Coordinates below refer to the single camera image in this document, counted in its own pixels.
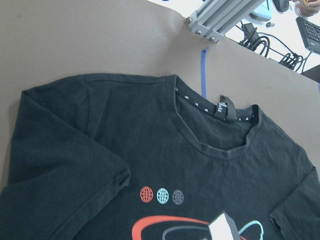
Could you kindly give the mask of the black printed t-shirt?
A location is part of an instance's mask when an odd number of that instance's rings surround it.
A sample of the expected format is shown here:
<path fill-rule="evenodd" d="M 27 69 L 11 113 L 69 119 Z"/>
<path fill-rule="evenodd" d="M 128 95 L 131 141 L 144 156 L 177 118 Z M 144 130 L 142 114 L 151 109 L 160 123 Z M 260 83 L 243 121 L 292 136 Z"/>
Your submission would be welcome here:
<path fill-rule="evenodd" d="M 177 75 L 84 74 L 24 90 L 0 195 L 3 240 L 317 240 L 320 183 L 258 105 L 221 121 Z"/>

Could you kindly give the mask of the black keyboard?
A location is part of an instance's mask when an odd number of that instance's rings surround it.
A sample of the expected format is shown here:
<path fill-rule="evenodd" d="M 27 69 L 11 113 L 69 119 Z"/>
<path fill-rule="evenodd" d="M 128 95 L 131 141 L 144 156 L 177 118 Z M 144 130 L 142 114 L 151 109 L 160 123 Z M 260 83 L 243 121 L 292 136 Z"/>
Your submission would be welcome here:
<path fill-rule="evenodd" d="M 297 17 L 295 20 L 305 48 L 319 54 L 320 27 L 302 17 Z"/>

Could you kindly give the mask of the aluminium frame post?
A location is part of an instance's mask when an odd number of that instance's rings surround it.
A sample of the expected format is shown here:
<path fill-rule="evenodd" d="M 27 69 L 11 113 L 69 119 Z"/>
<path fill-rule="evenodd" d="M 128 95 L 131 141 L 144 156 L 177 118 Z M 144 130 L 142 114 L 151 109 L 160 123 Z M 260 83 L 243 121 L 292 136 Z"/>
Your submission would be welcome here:
<path fill-rule="evenodd" d="M 206 0 L 188 17 L 188 29 L 217 43 L 262 3 L 262 0 Z"/>

